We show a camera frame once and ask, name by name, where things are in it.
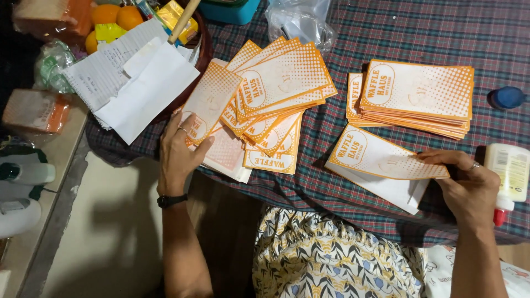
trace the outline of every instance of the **teal container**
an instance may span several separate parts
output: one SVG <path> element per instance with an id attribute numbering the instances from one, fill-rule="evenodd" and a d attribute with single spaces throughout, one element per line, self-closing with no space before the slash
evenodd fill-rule
<path id="1" fill-rule="evenodd" d="M 199 10 L 209 20 L 245 25 L 250 22 L 259 4 L 260 0 L 202 0 Z"/>

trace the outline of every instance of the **wooden stick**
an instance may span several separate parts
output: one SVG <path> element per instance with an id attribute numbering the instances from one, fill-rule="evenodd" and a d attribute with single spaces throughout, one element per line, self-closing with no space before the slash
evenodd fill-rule
<path id="1" fill-rule="evenodd" d="M 175 44 L 176 39 L 179 37 L 182 30 L 184 30 L 184 27 L 190 20 L 191 15 L 197 9 L 197 6 L 199 6 L 199 3 L 200 3 L 200 0 L 190 0 L 190 2 L 188 2 L 188 4 L 186 5 L 186 8 L 184 9 L 184 12 L 182 12 L 182 15 L 180 16 L 179 20 L 176 22 L 175 28 L 173 28 L 173 31 L 171 31 L 171 35 L 167 39 L 167 41 L 171 45 Z"/>

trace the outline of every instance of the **table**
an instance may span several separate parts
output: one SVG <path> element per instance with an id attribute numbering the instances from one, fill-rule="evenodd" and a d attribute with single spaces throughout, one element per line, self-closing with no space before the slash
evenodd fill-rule
<path id="1" fill-rule="evenodd" d="M 245 26 L 209 24 L 214 57 L 230 60 L 251 39 L 268 43 L 266 1 Z M 339 94 L 327 104 L 304 113 L 296 174 L 254 170 L 249 183 L 237 183 L 200 168 L 214 180 L 275 206 L 301 211 L 329 211 L 350 223 L 387 239 L 428 247 L 453 243 L 457 230 L 441 190 L 432 182 L 409 215 L 323 165 L 346 126 L 348 72 L 360 72 L 370 59 L 387 59 L 432 65 L 471 65 L 475 68 L 473 120 L 462 141 L 413 129 L 367 130 L 414 152 L 428 147 L 464 150 L 474 154 L 479 145 L 506 143 L 530 147 L 530 104 L 514 110 L 491 108 L 487 94 L 502 86 L 530 92 L 530 5 L 528 1 L 484 0 L 336 0 L 331 26 L 338 39 L 324 55 Z M 126 146 L 114 132 L 106 132 L 92 119 L 86 133 L 90 147 L 115 165 L 140 156 L 157 158 L 158 139 L 165 122 L 151 125 Z M 530 204 L 516 203 L 504 225 L 496 228 L 498 244 L 530 239 Z"/>

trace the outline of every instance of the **hand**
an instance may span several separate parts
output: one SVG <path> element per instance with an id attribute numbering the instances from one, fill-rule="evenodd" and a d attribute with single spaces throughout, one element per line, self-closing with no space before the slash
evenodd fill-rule
<path id="1" fill-rule="evenodd" d="M 160 178 L 156 191 L 158 195 L 170 197 L 184 195 L 184 183 L 188 175 L 204 161 L 206 152 L 214 143 L 210 136 L 192 151 L 186 146 L 186 132 L 191 131 L 191 124 L 196 115 L 192 113 L 179 126 L 182 113 L 179 111 L 171 116 L 164 134 L 160 138 Z"/>
<path id="2" fill-rule="evenodd" d="M 418 154 L 426 164 L 453 164 L 459 168 L 458 180 L 436 179 L 444 192 L 447 207 L 456 217 L 460 229 L 493 230 L 493 211 L 500 178 L 483 166 L 468 171 L 474 160 L 463 151 L 428 150 Z"/>

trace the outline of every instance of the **left hand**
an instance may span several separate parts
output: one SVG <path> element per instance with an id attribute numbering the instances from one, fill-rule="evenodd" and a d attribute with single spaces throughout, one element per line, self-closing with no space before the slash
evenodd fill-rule
<path id="1" fill-rule="evenodd" d="M 179 111 L 171 116 L 165 128 L 160 139 L 160 178 L 156 187 L 160 196 L 184 195 L 186 178 L 200 166 L 206 152 L 214 143 L 215 137 L 210 136 L 202 141 L 195 151 L 186 146 L 186 132 L 191 131 L 191 125 L 196 117 L 195 113 L 192 113 L 182 125 L 179 125 L 182 120 L 182 112 Z"/>

